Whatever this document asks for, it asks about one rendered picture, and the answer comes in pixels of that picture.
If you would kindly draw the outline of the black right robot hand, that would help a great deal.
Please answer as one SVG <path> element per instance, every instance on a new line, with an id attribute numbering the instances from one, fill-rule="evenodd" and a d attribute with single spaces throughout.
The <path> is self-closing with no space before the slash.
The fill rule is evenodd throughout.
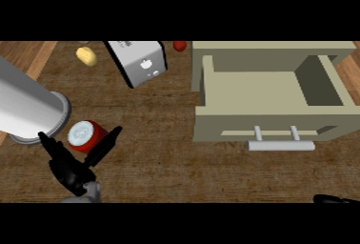
<path id="1" fill-rule="evenodd" d="M 360 204 L 360 201 L 347 199 L 347 198 L 340 198 L 340 197 L 337 197 L 334 195 L 328 195 L 328 194 L 316 194 L 315 203 L 356 203 L 356 204 Z"/>

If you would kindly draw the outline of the red can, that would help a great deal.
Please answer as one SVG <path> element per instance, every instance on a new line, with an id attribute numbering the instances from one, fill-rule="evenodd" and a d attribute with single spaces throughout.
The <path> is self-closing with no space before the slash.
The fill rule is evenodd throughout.
<path id="1" fill-rule="evenodd" d="M 95 121 L 83 120 L 71 127 L 68 144 L 76 151 L 90 153 L 107 135 L 108 131 Z"/>

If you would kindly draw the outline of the yellow potato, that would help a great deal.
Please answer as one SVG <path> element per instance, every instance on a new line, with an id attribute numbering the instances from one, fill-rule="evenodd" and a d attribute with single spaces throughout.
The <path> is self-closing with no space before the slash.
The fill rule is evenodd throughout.
<path id="1" fill-rule="evenodd" d="M 76 51 L 76 56 L 80 59 L 80 61 L 89 66 L 95 66 L 98 63 L 98 55 L 96 53 L 92 51 L 90 48 L 87 47 L 81 47 L 77 49 Z"/>

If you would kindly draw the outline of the beige open drawer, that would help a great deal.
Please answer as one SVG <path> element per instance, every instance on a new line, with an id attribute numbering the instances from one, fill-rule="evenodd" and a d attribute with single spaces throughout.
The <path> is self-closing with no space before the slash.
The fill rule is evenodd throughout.
<path id="1" fill-rule="evenodd" d="M 351 100 L 329 57 L 306 58 L 295 71 L 219 72 L 202 57 L 197 141 L 300 138 L 328 141 L 360 130 L 360 106 Z"/>

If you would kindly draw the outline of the beige cabinet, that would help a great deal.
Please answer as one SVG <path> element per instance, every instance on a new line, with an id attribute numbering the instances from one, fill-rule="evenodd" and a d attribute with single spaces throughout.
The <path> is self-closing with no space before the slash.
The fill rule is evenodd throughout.
<path id="1" fill-rule="evenodd" d="M 192 91 L 199 91 L 205 55 L 216 71 L 295 71 L 310 55 L 329 56 L 337 66 L 354 50 L 351 41 L 194 41 Z"/>

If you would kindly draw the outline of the large silver cylinder container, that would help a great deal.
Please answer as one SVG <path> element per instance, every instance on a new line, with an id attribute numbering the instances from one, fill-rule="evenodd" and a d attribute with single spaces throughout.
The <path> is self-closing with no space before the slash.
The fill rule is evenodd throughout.
<path id="1" fill-rule="evenodd" d="M 22 145 L 42 143 L 39 132 L 53 137 L 71 117 L 68 97 L 49 91 L 0 56 L 0 131 Z"/>

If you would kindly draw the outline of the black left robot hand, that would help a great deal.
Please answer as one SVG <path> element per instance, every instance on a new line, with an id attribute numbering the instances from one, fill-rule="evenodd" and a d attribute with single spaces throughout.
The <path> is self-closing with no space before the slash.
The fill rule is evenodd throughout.
<path id="1" fill-rule="evenodd" d="M 96 181 L 96 175 L 90 168 L 101 163 L 107 154 L 112 150 L 121 131 L 121 126 L 112 129 L 109 134 L 90 150 L 90 153 L 84 158 L 84 162 L 80 162 L 76 159 L 73 153 L 68 151 L 61 141 L 56 141 L 43 132 L 39 132 L 42 144 L 50 156 L 49 167 L 52 173 L 62 186 L 76 196 L 83 196 L 87 193 L 84 185 Z"/>

